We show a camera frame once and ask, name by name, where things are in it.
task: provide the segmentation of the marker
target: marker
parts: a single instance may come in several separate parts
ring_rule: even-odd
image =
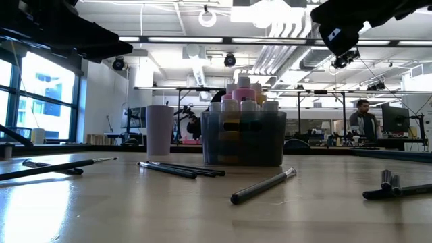
[[[158,162],[150,162],[150,161],[147,161],[147,163],[152,163],[153,165],[160,165],[160,166],[169,167],[169,168],[173,168],[173,169],[181,169],[183,171],[189,171],[189,172],[195,173],[198,176],[207,176],[207,177],[216,177],[217,176],[216,173],[202,171],[200,169],[188,169],[188,168],[176,167],[173,165],[160,164]]]
[[[400,178],[398,175],[393,175],[391,178],[391,193],[395,196],[402,195],[402,189],[400,187]]]
[[[384,190],[392,189],[392,172],[388,169],[381,172],[381,188]]]
[[[200,170],[200,171],[204,171],[204,172],[210,172],[210,173],[215,173],[216,176],[224,176],[225,175],[225,171],[219,171],[219,170],[214,170],[214,169],[204,169],[204,168],[198,168],[198,167],[191,167],[191,166],[185,166],[185,165],[176,165],[176,164],[170,164],[170,163],[160,163],[160,162],[154,162],[154,161],[147,161],[147,162],[151,162],[157,165],[163,165],[163,166],[169,166],[169,167],[177,167],[179,169],[194,169],[194,170]]]
[[[34,169],[27,169],[24,171],[5,173],[5,174],[0,174],[0,181],[15,179],[15,178],[21,178],[21,177],[26,177],[26,176],[33,176],[33,175],[38,175],[38,174],[42,174],[42,173],[56,172],[56,171],[61,171],[64,169],[73,169],[73,168],[92,165],[94,163],[108,161],[108,160],[112,160],[112,159],[116,160],[117,157],[100,158],[100,159],[87,159],[87,160],[83,160],[83,161],[64,163],[64,164],[60,164],[60,165],[50,165],[50,166],[38,167],[38,168],[34,168]]]
[[[414,195],[420,195],[426,193],[432,193],[432,184],[425,184],[419,186],[407,186],[402,188],[402,197],[414,196]],[[381,200],[381,199],[395,198],[395,196],[392,194],[391,191],[387,191],[383,189],[363,192],[363,197],[364,199],[367,200]]]
[[[279,175],[273,176],[272,178],[269,178],[263,182],[260,182],[246,189],[243,189],[239,192],[236,192],[231,196],[231,203],[234,205],[243,203],[247,201],[249,198],[252,198],[266,191],[267,189],[283,182],[284,180],[295,176],[296,174],[297,174],[296,170],[294,168],[290,168],[289,170],[280,173]]]
[[[196,173],[193,172],[189,172],[189,171],[184,171],[181,169],[175,169],[175,168],[171,168],[171,167],[165,167],[162,165],[155,165],[152,163],[147,163],[147,162],[138,162],[138,165],[147,169],[152,169],[155,171],[160,171],[160,172],[165,172],[165,173],[170,173],[172,175],[176,175],[176,176],[182,176],[184,178],[190,178],[190,179],[195,179],[196,178]]]

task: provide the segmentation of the table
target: table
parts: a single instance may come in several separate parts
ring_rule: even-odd
[[[222,167],[196,180],[136,166],[145,153],[85,152],[33,157],[62,163],[118,156],[84,174],[34,175],[0,183],[0,242],[430,242],[432,196],[369,202],[380,171],[403,186],[432,183],[426,163],[352,156],[286,155],[281,167]],[[23,158],[0,172],[24,169]],[[200,154],[164,161],[202,165]],[[298,175],[243,205],[230,196],[289,167]]]

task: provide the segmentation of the light fixture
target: light fixture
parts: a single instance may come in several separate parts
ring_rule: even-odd
[[[119,38],[121,41],[134,42],[140,41],[140,37],[123,36]]]
[[[389,40],[359,40],[357,45],[388,45]]]
[[[211,14],[210,20],[204,20],[205,14]],[[200,24],[204,27],[212,27],[216,24],[216,13],[214,11],[204,11],[202,10],[200,14],[198,15],[198,21]]]
[[[204,37],[148,37],[153,43],[222,43],[222,38]]]
[[[432,46],[432,40],[402,40],[398,43],[398,45],[414,45],[414,46]]]
[[[134,87],[137,90],[177,90],[175,87]]]
[[[295,38],[233,38],[233,43],[260,43],[275,45],[304,45],[306,40],[296,40]]]
[[[218,1],[151,1],[151,0],[80,0],[83,3],[113,3],[113,4],[155,4],[155,5],[208,5],[218,6]]]

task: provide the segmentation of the ceiling light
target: ceiling light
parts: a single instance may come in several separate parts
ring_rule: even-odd
[[[357,45],[388,45],[389,40],[359,40]]]
[[[400,41],[398,43],[398,45],[426,45],[426,46],[431,46],[432,45],[432,41],[427,41],[427,40],[403,40]]]
[[[219,5],[218,1],[158,1],[158,0],[80,0],[83,3],[113,3],[113,4],[155,4],[155,5]]]
[[[149,37],[153,43],[222,43],[222,38],[196,38],[196,37]]]
[[[120,37],[120,40],[126,41],[126,42],[140,41],[140,37],[123,36],[123,37]]]
[[[134,87],[138,90],[177,90],[175,87]]]
[[[260,44],[276,44],[276,45],[304,45],[306,40],[296,40],[295,38],[233,38],[233,43],[260,43]]]

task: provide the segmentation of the metal frame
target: metal frame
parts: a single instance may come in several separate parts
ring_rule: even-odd
[[[29,92],[26,93],[23,90],[20,90],[20,86],[21,86],[20,71],[16,66],[15,57],[13,56],[13,54],[3,49],[0,49],[0,59],[12,64],[10,86],[8,87],[8,86],[0,85],[0,90],[9,93],[6,126],[16,126],[17,124],[20,96],[30,97],[36,100],[45,101],[56,105],[71,107],[69,139],[48,139],[47,141],[48,142],[75,142],[76,129],[78,126],[78,100],[79,100],[80,77],[75,74],[72,103],[66,103],[49,97],[44,97],[39,94],[33,94]],[[17,59],[18,59],[18,64],[20,65],[20,67],[22,67],[22,58],[20,56],[17,56]]]

